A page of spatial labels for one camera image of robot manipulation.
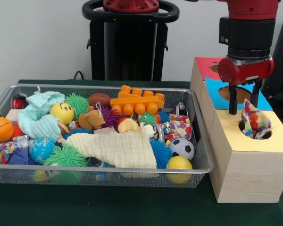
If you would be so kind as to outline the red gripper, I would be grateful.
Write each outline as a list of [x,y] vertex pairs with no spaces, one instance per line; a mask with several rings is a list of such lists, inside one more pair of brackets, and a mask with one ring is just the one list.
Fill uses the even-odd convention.
[[223,58],[218,64],[218,74],[223,82],[229,83],[229,114],[237,114],[237,90],[235,85],[255,82],[250,96],[254,107],[258,106],[260,81],[270,76],[274,69],[274,60],[271,56],[266,60],[237,60],[230,57]]

